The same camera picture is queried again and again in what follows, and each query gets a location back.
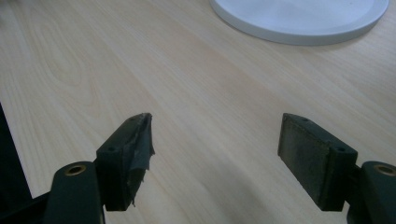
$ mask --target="wood grain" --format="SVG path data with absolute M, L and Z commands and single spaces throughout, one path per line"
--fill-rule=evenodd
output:
M 312 119 L 358 164 L 395 164 L 395 12 L 295 47 L 236 31 L 209 1 L 0 0 L 0 100 L 31 191 L 150 112 L 157 154 L 136 208 L 107 223 L 346 223 L 276 155 L 281 117 Z

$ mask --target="white round object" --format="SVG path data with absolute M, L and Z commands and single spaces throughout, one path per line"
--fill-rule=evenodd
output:
M 328 45 L 370 31 L 389 0 L 211 0 L 238 30 L 292 45 Z

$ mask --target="brass insert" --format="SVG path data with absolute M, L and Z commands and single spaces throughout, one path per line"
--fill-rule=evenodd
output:
M 65 175 L 79 175 L 81 173 L 83 173 L 85 170 L 87 169 L 87 167 L 85 165 L 74 165 L 69 167 L 64 174 Z
M 396 176 L 396 170 L 386 165 L 375 165 L 374 168 L 383 175 Z

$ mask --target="black plastic jaw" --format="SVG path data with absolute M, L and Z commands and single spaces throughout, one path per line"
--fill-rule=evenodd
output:
M 107 211 L 125 211 L 134 203 L 153 154 L 149 113 L 125 120 L 99 147 L 95 165 Z
M 396 223 L 396 167 L 355 165 L 358 152 L 313 121 L 284 114 L 278 155 L 322 211 L 350 204 L 348 224 Z

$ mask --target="clamp jaw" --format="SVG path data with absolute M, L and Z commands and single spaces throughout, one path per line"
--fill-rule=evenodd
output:
M 55 173 L 49 193 L 0 214 L 4 224 L 102 224 L 107 211 L 125 211 L 154 154 L 151 115 L 136 115 L 96 151 L 96 160 L 74 162 Z
M 350 204 L 348 224 L 396 223 L 396 167 L 367 161 L 315 122 L 284 114 L 278 155 L 322 211 Z

